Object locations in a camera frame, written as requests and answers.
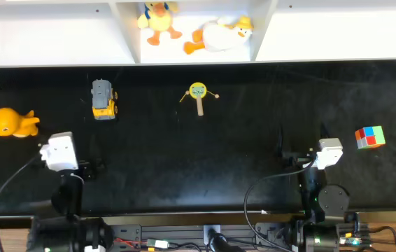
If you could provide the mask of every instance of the rubik's cube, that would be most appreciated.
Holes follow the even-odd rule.
[[[355,138],[359,149],[377,148],[386,143],[381,126],[359,129],[355,132]]]

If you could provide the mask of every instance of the black tabletop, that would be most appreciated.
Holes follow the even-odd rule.
[[[118,120],[92,115],[92,81],[118,91]],[[194,82],[220,95],[203,99],[197,116]],[[0,108],[35,110],[40,134],[0,137],[0,185],[51,134],[71,131],[78,157],[99,156],[106,171],[85,184],[88,215],[167,211],[239,211],[248,186],[284,172],[284,149],[314,147],[324,124],[344,154],[326,169],[329,183],[351,194],[352,210],[396,210],[396,61],[0,69]],[[381,125],[386,145],[358,150],[355,130]],[[30,214],[48,200],[59,175],[33,165],[3,192],[1,214]],[[251,209],[301,209],[295,177],[262,183]]]

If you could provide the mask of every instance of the yellow and gray toy truck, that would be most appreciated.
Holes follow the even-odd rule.
[[[92,112],[95,120],[112,120],[117,115],[117,92],[107,80],[92,82]]]

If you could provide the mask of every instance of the duck beak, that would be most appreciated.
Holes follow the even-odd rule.
[[[165,7],[163,2],[162,3],[157,3],[155,6],[153,6],[153,10],[156,13],[156,15],[162,17],[165,15]]]

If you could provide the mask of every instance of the plush duck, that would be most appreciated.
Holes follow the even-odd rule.
[[[178,12],[178,5],[173,2],[146,2],[145,13],[137,20],[137,26],[140,29],[150,27],[155,31],[153,37],[147,39],[150,45],[158,46],[160,44],[159,37],[161,32],[169,32],[172,39],[179,39],[183,34],[175,31],[171,24],[170,11]]]
[[[34,111],[22,116],[11,108],[0,108],[0,136],[36,136],[38,134],[36,123],[39,123],[39,118],[34,116]]]
[[[223,24],[219,19],[217,22],[208,22],[203,29],[194,31],[193,41],[184,44],[184,51],[192,54],[199,49],[211,52],[220,52],[243,45],[253,33],[253,26],[249,17],[242,16],[234,25]]]

